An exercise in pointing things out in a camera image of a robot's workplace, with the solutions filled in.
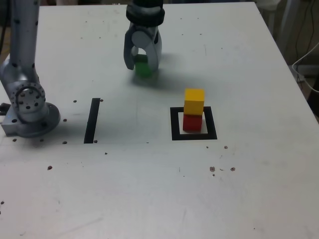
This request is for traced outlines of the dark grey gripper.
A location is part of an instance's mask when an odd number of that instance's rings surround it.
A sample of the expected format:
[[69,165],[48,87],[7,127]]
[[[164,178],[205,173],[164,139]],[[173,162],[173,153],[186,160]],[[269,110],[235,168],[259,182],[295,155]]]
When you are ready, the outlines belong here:
[[124,61],[129,70],[137,63],[147,63],[151,72],[159,69],[162,52],[161,35],[158,27],[130,24],[125,34]]

